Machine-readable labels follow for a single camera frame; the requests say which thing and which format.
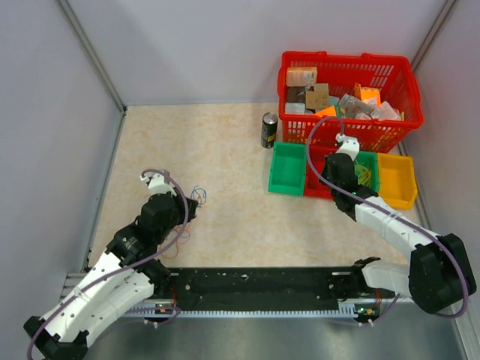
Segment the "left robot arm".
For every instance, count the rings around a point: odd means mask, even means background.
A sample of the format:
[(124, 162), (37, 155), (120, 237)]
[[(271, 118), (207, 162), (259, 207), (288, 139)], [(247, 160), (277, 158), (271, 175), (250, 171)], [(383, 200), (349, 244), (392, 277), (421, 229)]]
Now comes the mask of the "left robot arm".
[(24, 324), (45, 359), (83, 359), (95, 341), (134, 305), (170, 292), (170, 271), (158, 249), (171, 232), (175, 244), (199, 203), (177, 190), (150, 196), (139, 216), (119, 231), (85, 277), (52, 310)]

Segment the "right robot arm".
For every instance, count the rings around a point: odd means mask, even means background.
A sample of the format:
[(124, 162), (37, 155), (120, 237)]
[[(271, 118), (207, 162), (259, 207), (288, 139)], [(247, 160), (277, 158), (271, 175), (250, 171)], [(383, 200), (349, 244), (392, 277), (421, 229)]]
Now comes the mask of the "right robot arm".
[(369, 296), (381, 288), (411, 298), (428, 314), (438, 314), (476, 292), (476, 279), (460, 237), (439, 235), (395, 211), (378, 193), (359, 184), (348, 154), (328, 155), (321, 176), (341, 212), (380, 234), (408, 261), (400, 265), (367, 260), (349, 279), (357, 296)]

